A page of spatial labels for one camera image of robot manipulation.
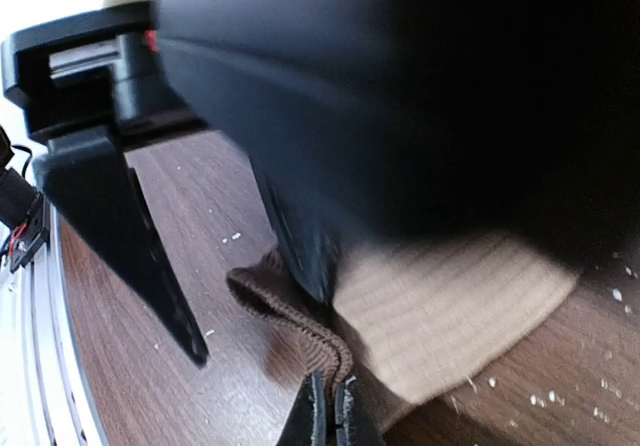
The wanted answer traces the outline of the tan ribbed sock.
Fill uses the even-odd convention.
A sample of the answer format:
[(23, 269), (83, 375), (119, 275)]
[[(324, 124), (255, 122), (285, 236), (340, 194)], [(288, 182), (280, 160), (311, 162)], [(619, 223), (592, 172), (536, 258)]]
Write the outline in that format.
[(574, 290), (577, 269), (512, 234), (358, 248), (340, 260), (330, 326), (301, 303), (282, 256), (232, 270), (231, 294), (291, 332), (329, 390), (355, 364), (419, 405), (481, 371), (531, 333)]

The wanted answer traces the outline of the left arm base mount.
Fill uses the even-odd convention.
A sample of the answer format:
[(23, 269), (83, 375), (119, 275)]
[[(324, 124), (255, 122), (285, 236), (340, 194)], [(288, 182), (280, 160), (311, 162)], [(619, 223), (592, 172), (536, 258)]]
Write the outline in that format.
[(1, 224), (8, 229), (1, 263), (10, 273), (26, 267), (49, 242), (49, 202), (27, 179), (33, 157), (29, 147), (12, 143), (1, 129)]

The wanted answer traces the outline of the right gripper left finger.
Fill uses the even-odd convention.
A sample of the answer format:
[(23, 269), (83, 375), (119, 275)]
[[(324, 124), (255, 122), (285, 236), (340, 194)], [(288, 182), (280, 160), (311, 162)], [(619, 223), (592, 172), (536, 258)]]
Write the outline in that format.
[(307, 375), (289, 412), (277, 446), (326, 446), (327, 397), (319, 371)]

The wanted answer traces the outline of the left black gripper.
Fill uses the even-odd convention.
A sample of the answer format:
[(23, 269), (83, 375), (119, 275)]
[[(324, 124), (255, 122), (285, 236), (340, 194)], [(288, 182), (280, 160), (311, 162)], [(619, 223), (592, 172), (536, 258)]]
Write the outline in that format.
[(639, 233), (639, 0), (140, 0), (10, 34), (1, 70), (35, 140), (216, 130), (348, 241), (583, 263)]

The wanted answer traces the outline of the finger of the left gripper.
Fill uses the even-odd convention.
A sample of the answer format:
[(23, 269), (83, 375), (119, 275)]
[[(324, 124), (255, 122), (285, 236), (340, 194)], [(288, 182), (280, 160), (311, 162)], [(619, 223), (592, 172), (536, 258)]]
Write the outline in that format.
[(155, 313), (198, 367), (209, 350), (141, 191), (106, 127), (52, 139), (36, 159), (38, 187), (74, 231)]
[(293, 279), (316, 302), (331, 304), (341, 244), (320, 197), (301, 182), (268, 170), (259, 159), (250, 164), (277, 249)]

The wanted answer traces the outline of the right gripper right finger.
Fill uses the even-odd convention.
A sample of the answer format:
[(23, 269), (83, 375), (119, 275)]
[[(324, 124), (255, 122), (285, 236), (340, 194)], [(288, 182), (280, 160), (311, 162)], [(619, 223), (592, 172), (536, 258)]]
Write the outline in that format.
[(384, 446), (372, 416), (361, 398), (359, 383), (350, 375), (336, 388), (334, 401), (337, 446)]

